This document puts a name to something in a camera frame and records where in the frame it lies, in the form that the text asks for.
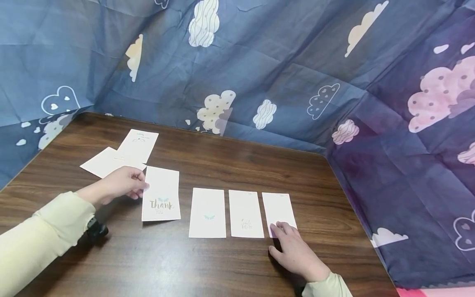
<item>wooden table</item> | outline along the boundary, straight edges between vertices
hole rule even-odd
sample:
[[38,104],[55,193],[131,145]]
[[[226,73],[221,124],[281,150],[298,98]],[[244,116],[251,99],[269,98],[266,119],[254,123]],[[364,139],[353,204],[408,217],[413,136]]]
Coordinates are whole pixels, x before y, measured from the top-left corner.
[[97,214],[108,240],[79,242],[19,296],[294,296],[265,239],[190,239],[193,187],[289,193],[302,238],[343,276],[355,297],[397,293],[327,161],[316,154],[137,121],[82,114],[1,193],[0,233],[62,192],[98,180],[79,168],[131,128],[159,132],[148,165],[180,171],[181,220],[141,222],[139,201],[116,199]]

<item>sleeve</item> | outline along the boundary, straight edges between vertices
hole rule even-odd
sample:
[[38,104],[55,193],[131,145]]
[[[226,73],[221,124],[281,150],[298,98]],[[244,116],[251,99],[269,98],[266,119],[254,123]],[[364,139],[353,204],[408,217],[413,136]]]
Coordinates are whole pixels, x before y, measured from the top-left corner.
[[302,297],[352,297],[343,278],[330,272],[328,278],[322,282],[308,283]]
[[17,294],[75,246],[94,213],[92,204],[68,192],[0,235],[0,297]]

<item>black watch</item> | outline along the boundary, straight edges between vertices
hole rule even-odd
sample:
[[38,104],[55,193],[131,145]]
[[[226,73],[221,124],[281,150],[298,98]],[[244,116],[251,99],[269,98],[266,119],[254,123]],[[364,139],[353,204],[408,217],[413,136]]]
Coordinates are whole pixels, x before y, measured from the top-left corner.
[[106,225],[99,223],[99,221],[93,217],[87,223],[87,237],[92,242],[97,242],[99,239],[105,237],[109,233],[109,229]]

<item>card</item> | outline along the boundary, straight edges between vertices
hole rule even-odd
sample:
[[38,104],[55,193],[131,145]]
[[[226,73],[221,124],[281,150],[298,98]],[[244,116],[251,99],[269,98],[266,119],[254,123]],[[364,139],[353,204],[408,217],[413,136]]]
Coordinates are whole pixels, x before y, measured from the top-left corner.
[[112,147],[107,147],[80,167],[100,178],[104,178],[109,173],[121,168],[122,166],[131,166],[140,170],[144,170],[147,167],[145,164],[124,159]]
[[226,238],[224,191],[193,188],[191,238]]
[[145,181],[150,187],[143,192],[142,221],[181,219],[179,178],[178,171],[147,167]]
[[262,199],[266,211],[267,228],[271,238],[277,236],[271,231],[270,224],[275,224],[278,221],[287,222],[290,226],[297,228],[289,194],[262,193]]
[[257,192],[229,190],[231,236],[264,238]]
[[158,133],[131,129],[117,150],[126,159],[147,163]]

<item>hand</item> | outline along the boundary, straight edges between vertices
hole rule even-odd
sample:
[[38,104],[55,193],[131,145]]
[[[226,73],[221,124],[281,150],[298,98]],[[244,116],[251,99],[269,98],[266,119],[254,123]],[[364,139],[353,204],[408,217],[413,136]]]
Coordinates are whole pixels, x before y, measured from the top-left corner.
[[145,182],[145,174],[140,169],[122,166],[100,181],[78,190],[76,194],[97,207],[106,205],[122,195],[127,195],[132,199],[141,198],[143,190],[148,186]]
[[308,283],[320,282],[328,278],[330,269],[302,240],[296,228],[285,222],[277,222],[277,226],[271,224],[270,229],[279,239],[282,252],[270,246],[269,253],[280,265],[302,276]]

